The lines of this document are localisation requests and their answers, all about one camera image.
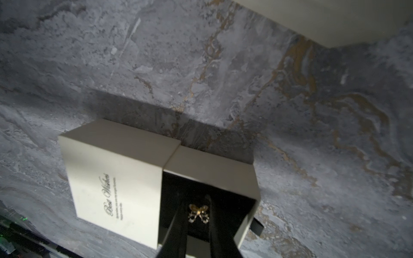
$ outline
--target gold butterfly brooch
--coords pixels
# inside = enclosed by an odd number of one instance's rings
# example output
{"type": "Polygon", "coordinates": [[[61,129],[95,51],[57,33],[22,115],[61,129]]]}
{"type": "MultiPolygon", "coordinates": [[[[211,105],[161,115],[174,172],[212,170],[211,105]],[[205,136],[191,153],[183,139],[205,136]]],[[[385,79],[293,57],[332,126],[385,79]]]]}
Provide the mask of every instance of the gold butterfly brooch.
{"type": "Polygon", "coordinates": [[[193,223],[197,217],[199,217],[201,221],[205,224],[209,222],[209,216],[207,214],[207,210],[208,210],[207,205],[204,205],[201,208],[198,208],[196,205],[190,204],[189,209],[191,210],[188,216],[189,218],[188,221],[190,223],[193,223]]]}

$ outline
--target marble surface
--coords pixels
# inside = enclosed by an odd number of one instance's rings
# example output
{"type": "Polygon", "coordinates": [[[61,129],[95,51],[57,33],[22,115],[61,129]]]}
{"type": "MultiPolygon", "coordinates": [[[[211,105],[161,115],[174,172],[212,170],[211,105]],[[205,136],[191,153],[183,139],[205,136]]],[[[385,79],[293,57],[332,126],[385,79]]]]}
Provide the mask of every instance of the marble surface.
{"type": "Polygon", "coordinates": [[[325,49],[228,0],[1,0],[0,214],[154,257],[76,218],[57,135],[106,118],[254,164],[245,258],[412,257],[412,55],[412,22],[325,49]]]}

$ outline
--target black velvet insert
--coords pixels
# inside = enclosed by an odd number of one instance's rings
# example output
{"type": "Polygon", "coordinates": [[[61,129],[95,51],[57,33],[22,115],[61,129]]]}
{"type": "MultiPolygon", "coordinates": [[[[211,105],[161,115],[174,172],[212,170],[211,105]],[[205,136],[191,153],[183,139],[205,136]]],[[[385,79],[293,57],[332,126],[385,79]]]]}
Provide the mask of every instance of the black velvet insert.
{"type": "MultiPolygon", "coordinates": [[[[255,200],[229,191],[225,191],[211,185],[192,181],[177,175],[163,172],[161,191],[161,212],[159,226],[168,228],[173,215],[178,208],[180,200],[195,204],[197,207],[210,206],[205,199],[209,194],[216,204],[224,211],[223,218],[229,229],[231,237],[234,237],[243,219],[252,209],[255,200]]],[[[198,239],[209,241],[209,223],[204,224],[198,217],[193,223],[188,222],[188,235],[198,239]]]]}

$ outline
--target cream gift box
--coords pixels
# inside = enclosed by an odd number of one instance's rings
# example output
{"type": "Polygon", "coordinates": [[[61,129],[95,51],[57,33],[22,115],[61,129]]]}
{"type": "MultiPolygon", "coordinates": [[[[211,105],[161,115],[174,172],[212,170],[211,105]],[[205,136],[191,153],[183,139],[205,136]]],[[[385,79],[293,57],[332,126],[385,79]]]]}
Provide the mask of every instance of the cream gift box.
{"type": "MultiPolygon", "coordinates": [[[[174,191],[229,200],[238,246],[261,199],[253,165],[119,123],[94,121],[60,135],[59,144],[77,216],[154,249],[178,205],[174,191]]],[[[207,257],[209,243],[188,233],[187,253],[207,257]]]]}

